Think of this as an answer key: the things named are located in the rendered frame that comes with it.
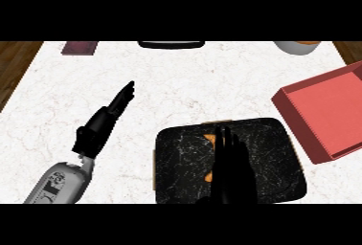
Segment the red cardboard box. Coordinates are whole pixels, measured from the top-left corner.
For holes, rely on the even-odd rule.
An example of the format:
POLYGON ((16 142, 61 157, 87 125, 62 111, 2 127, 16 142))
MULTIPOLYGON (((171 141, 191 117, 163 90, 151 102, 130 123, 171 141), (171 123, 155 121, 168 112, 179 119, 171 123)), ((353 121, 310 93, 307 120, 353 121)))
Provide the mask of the red cardboard box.
POLYGON ((362 61, 281 87, 272 102, 315 164, 362 149, 362 61))

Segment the black and white appliance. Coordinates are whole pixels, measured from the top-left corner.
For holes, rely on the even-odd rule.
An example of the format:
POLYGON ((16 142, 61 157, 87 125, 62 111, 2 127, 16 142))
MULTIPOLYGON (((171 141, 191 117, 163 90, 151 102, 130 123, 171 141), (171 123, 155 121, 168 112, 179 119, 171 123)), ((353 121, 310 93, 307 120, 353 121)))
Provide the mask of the black and white appliance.
POLYGON ((151 49, 194 49, 205 45, 205 41, 139 41, 143 48, 151 49))

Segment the maroon flat block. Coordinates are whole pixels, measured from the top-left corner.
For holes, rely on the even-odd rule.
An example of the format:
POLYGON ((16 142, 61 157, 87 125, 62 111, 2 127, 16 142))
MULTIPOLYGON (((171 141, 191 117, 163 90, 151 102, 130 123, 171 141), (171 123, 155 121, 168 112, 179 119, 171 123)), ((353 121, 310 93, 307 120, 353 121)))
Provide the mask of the maroon flat block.
POLYGON ((96 41, 68 41, 61 54, 65 56, 92 56, 95 54, 96 41))

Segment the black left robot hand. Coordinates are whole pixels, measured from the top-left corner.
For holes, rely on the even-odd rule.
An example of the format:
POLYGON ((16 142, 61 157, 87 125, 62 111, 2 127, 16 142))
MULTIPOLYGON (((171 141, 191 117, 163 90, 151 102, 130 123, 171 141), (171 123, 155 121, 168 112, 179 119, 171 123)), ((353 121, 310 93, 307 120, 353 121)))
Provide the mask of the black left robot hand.
POLYGON ((72 151, 95 159, 109 139, 115 122, 134 98, 134 82, 130 81, 108 106, 102 106, 84 126, 77 129, 72 151))

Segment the grey bowl with orange content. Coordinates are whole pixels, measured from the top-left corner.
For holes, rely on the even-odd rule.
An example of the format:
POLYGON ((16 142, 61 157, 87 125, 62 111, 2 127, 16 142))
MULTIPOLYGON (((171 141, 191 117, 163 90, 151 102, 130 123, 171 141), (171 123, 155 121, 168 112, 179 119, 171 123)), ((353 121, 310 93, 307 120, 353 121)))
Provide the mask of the grey bowl with orange content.
POLYGON ((304 56, 315 50, 319 41, 276 41, 275 44, 285 53, 304 56))

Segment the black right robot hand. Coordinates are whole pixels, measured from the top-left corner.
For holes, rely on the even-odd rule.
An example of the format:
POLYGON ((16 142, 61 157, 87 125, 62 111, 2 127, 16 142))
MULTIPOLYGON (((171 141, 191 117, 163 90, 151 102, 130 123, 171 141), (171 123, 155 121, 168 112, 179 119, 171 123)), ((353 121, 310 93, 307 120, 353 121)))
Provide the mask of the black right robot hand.
POLYGON ((231 132, 229 127, 217 127, 214 130, 211 174, 211 194, 197 203, 202 205, 256 205, 256 177, 248 161, 247 144, 231 132))

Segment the black marbled square tray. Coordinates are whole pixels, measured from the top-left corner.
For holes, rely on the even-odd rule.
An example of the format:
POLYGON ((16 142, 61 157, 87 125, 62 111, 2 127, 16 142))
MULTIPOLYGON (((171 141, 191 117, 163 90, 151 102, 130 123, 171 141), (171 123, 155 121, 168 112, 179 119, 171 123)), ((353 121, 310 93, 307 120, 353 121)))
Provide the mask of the black marbled square tray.
POLYGON ((202 123, 163 129, 155 138, 155 202, 192 204, 210 195, 205 182, 214 164, 213 144, 204 134, 231 128, 247 144, 262 204, 294 201, 307 194, 307 183, 294 147, 281 122, 257 118, 202 123))

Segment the orange croissant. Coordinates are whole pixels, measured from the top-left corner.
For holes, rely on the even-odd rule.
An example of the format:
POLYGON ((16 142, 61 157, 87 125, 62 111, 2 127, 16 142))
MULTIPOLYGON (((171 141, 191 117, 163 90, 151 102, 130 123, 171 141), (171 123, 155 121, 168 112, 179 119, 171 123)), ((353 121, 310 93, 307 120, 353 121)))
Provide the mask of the orange croissant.
MULTIPOLYGON (((214 139, 216 139, 216 135, 214 134, 204 134, 204 138, 210 141, 210 143, 213 144, 213 150, 214 150, 214 139)), ((205 182, 211 182, 213 181, 213 171, 210 171, 210 173, 205 175, 204 178, 205 182)))

